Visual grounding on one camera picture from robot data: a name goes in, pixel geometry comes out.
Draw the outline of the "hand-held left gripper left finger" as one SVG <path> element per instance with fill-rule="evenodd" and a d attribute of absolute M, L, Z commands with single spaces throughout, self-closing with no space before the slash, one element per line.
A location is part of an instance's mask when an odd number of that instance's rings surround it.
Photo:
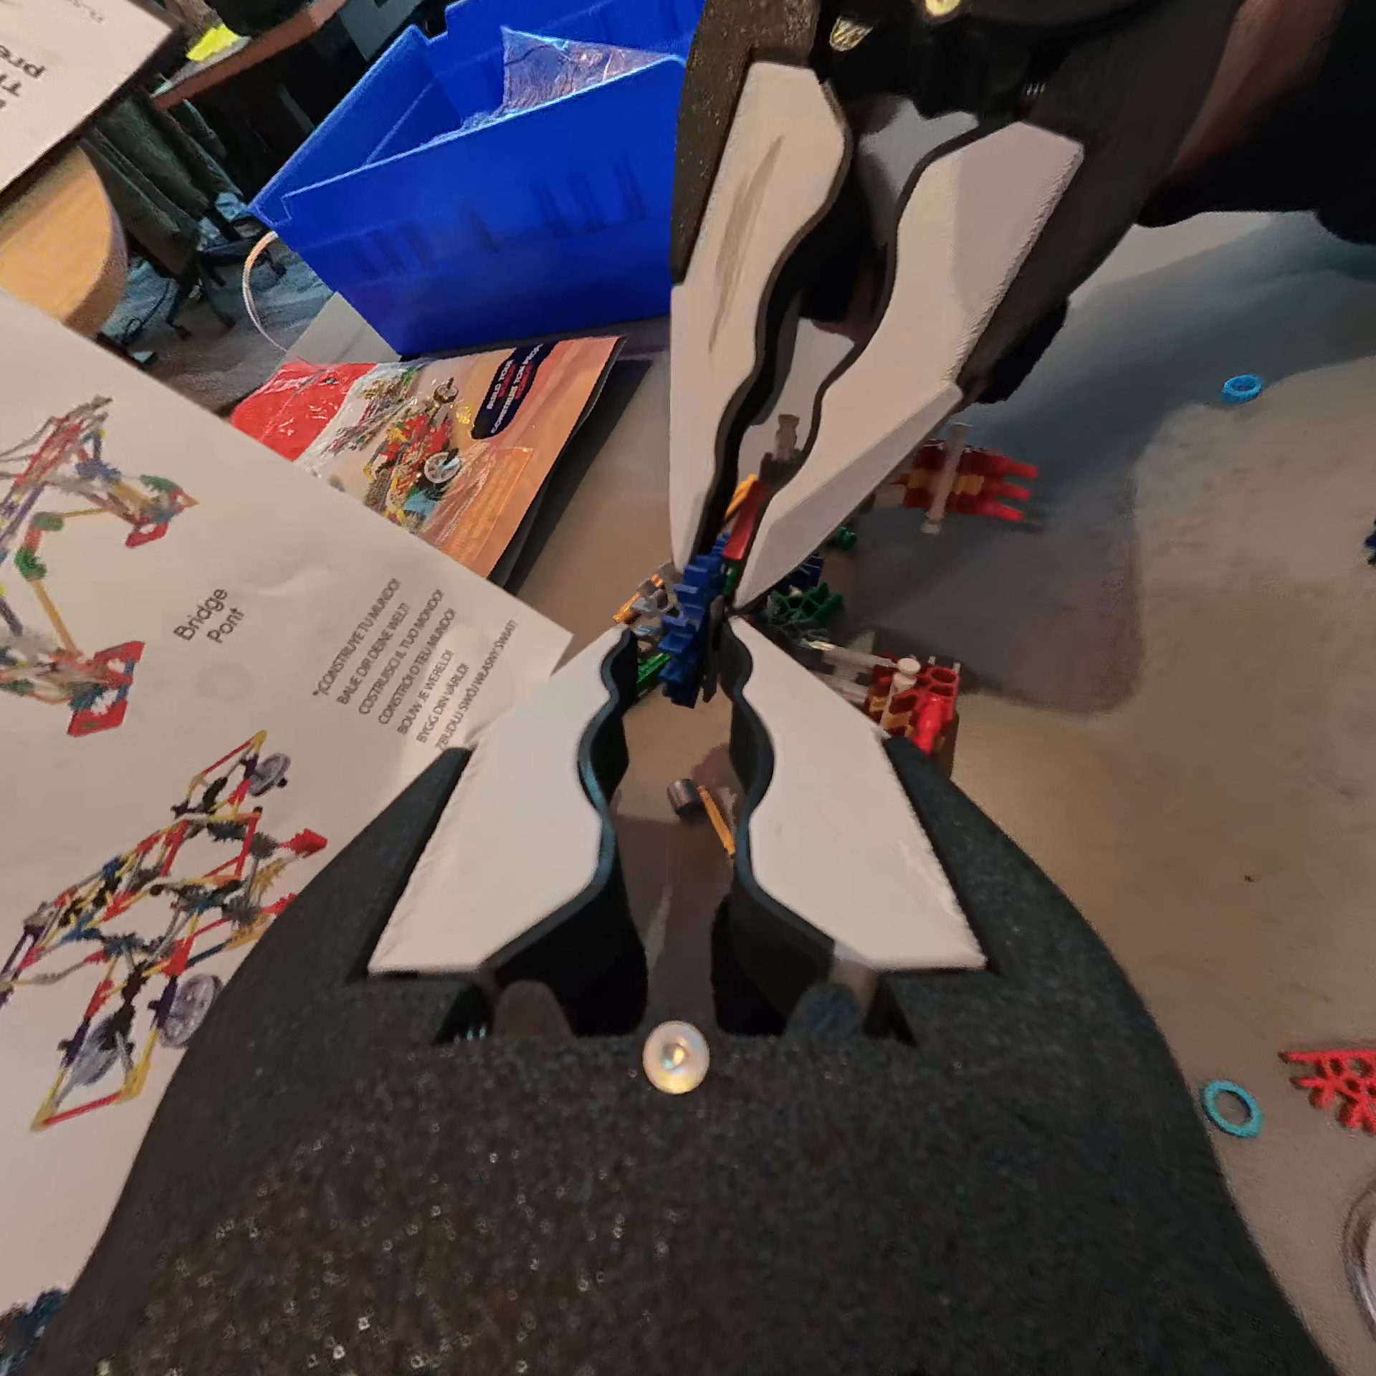
<path fill-rule="evenodd" d="M 473 745 L 366 970 L 639 983 L 611 802 L 628 764 L 628 630 L 609 630 Z"/>

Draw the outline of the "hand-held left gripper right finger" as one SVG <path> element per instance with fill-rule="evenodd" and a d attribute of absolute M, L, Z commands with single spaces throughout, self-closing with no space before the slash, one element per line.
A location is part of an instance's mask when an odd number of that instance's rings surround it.
<path fill-rule="evenodd" d="M 896 739 L 743 619 L 723 630 L 736 819 L 729 942 L 761 989 L 982 970 Z"/>

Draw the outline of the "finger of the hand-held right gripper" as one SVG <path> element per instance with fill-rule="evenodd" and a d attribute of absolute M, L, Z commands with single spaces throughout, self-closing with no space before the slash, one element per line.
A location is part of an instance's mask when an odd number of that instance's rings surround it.
<path fill-rule="evenodd" d="M 748 68 L 696 241 L 668 307 L 668 535 L 686 567 L 715 541 L 743 432 L 777 387 L 781 314 L 832 208 L 851 130 L 808 66 Z"/>
<path fill-rule="evenodd" d="M 1077 139 L 1018 121 L 916 173 L 885 314 L 816 398 L 810 452 L 755 525 L 738 605 L 808 558 L 961 406 L 957 373 L 1080 161 Z"/>

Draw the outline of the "colourful toy construction model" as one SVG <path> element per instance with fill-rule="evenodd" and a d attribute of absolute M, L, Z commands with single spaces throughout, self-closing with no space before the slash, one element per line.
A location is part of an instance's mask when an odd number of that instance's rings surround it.
<path fill-rule="evenodd" d="M 736 599 L 743 552 L 765 497 L 799 467 L 799 458 L 799 421 L 781 414 L 758 469 L 735 487 L 712 550 L 691 558 L 686 570 L 662 564 L 614 612 L 614 622 L 636 640 L 636 694 L 662 692 L 679 706 L 707 701 L 719 686 L 720 622 L 728 612 L 742 612 L 882 734 L 909 742 L 949 772 L 960 727 L 960 662 L 885 649 L 874 634 L 858 634 L 851 644 L 836 637 L 845 627 L 847 605 L 843 590 L 829 582 L 826 556 L 854 552 L 855 515 L 832 525 L 823 544 L 763 599 L 748 605 Z M 925 532 L 939 532 L 947 517 L 1031 525 L 1039 476 L 1036 466 L 970 443 L 967 426 L 949 426 L 942 436 L 907 455 L 860 510 L 914 510 Z"/>

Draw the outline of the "person's right forearm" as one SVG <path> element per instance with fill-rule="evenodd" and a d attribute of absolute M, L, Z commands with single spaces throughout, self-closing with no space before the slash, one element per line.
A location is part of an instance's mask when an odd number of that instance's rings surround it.
<path fill-rule="evenodd" d="M 1174 164 L 1136 212 L 1311 212 L 1373 245 L 1373 2 L 1242 2 Z"/>

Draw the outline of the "clear plastic parts bag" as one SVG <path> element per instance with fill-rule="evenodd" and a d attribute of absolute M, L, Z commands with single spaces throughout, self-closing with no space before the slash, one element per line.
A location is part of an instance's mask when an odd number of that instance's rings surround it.
<path fill-rule="evenodd" d="M 501 25 L 499 33 L 502 90 L 501 102 L 492 110 L 494 118 L 540 110 L 611 78 L 640 74 L 665 61 L 682 63 L 679 51 L 636 44 L 569 39 L 510 25 Z"/>

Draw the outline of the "blue plastic bin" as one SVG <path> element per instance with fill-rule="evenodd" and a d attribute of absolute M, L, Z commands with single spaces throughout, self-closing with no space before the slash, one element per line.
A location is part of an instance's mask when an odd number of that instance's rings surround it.
<path fill-rule="evenodd" d="M 406 28 L 251 200 L 401 355 L 668 307 L 676 118 L 702 2 L 454 2 Z M 494 118 L 501 25 L 679 51 Z"/>

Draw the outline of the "white printed instruction sheet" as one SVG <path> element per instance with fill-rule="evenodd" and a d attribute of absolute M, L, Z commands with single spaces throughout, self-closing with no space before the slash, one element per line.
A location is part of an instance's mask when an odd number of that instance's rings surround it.
<path fill-rule="evenodd" d="M 3 1313 L 290 901 L 571 634 L 3 295 Z"/>

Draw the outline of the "red snowflake toy connector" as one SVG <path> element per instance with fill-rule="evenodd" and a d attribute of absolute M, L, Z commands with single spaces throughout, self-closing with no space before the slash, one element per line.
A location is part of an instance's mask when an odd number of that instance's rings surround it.
<path fill-rule="evenodd" d="M 1283 1050 L 1292 1085 L 1307 1095 L 1307 1102 L 1333 1116 L 1348 1130 L 1373 1136 L 1373 1047 L 1299 1047 Z"/>

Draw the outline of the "grey toy wheel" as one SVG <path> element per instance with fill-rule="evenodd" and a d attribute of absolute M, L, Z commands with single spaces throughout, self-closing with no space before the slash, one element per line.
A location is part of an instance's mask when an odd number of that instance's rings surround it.
<path fill-rule="evenodd" d="M 1353 1201 L 1341 1231 L 1341 1261 L 1348 1277 L 1350 1294 L 1363 1318 L 1368 1334 L 1376 1325 L 1373 1302 L 1373 1205 L 1376 1185 L 1366 1181 L 1361 1193 Z"/>

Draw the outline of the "round wooden table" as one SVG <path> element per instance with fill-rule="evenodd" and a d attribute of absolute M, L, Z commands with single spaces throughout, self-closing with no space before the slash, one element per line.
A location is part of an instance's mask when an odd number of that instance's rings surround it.
<path fill-rule="evenodd" d="M 82 146 L 3 208 L 3 291 L 93 339 L 128 283 L 128 250 L 95 164 Z"/>

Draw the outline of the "white printed sign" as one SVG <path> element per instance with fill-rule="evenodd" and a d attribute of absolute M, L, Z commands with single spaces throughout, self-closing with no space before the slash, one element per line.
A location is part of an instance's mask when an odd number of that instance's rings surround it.
<path fill-rule="evenodd" d="M 3 2 L 3 194 L 176 39 L 172 19 L 155 2 Z"/>

